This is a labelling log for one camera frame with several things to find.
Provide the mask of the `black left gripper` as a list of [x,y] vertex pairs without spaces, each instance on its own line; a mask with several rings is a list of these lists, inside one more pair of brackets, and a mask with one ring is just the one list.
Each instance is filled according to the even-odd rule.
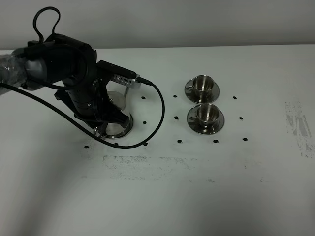
[[119,124],[127,127],[129,116],[116,110],[111,103],[107,89],[107,83],[102,79],[96,78],[79,88],[55,93],[55,98],[63,102],[74,116],[86,123]]

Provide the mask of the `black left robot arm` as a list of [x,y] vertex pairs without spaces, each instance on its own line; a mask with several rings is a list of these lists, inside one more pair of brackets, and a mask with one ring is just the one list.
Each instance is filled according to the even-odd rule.
[[55,98],[91,128],[107,123],[127,127],[129,117],[110,101],[106,85],[119,73],[131,78],[134,74],[96,59],[90,45],[54,34],[43,43],[30,41],[27,47],[2,55],[0,81],[31,91],[56,90]]

